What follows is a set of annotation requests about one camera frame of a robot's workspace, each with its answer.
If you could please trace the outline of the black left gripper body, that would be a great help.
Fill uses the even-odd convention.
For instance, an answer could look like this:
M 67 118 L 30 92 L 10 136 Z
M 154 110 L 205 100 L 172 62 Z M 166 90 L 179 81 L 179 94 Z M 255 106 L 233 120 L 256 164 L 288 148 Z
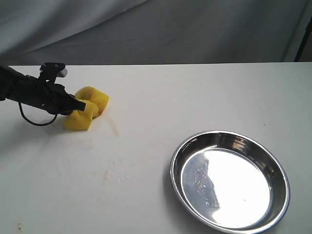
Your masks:
M 32 76 L 15 76 L 7 78 L 7 98 L 31 107 L 58 114 L 58 100 L 67 93 L 60 84 L 39 81 Z

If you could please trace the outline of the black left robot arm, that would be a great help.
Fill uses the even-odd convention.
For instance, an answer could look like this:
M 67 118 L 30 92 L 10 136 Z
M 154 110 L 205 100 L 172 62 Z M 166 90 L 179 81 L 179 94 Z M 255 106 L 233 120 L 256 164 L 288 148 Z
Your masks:
M 24 75 L 8 66 L 0 67 L 0 99 L 9 99 L 35 107 L 52 115 L 71 114 L 74 110 L 84 111 L 86 104 L 55 83 L 56 78 L 67 75 L 63 63 L 46 62 L 40 67 L 39 77 Z

